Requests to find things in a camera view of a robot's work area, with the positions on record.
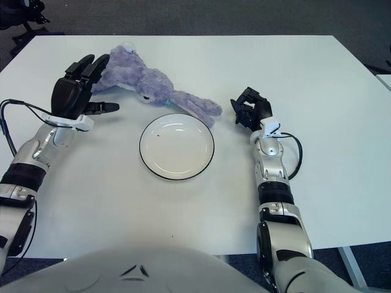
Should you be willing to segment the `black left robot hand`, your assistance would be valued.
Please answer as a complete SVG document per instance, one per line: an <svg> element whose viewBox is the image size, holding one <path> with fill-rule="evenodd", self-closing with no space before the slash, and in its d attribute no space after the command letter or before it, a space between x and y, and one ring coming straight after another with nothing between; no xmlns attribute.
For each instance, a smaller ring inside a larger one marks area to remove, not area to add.
<svg viewBox="0 0 391 293"><path fill-rule="evenodd" d="M86 55L72 63L58 79L51 95L51 113L60 118L77 119L80 115L100 115L120 109L117 103L91 102L92 87L101 79L109 55Z"/></svg>

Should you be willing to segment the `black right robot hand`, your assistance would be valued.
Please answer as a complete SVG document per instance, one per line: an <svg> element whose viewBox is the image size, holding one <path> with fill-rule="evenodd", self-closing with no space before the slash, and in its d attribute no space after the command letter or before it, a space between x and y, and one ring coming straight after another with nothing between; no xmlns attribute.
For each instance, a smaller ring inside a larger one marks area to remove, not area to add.
<svg viewBox="0 0 391 293"><path fill-rule="evenodd" d="M235 111L235 123L251 131L261 130L261 120L272 117L269 101L250 87L247 87L238 99L231 99L230 103Z"/></svg>

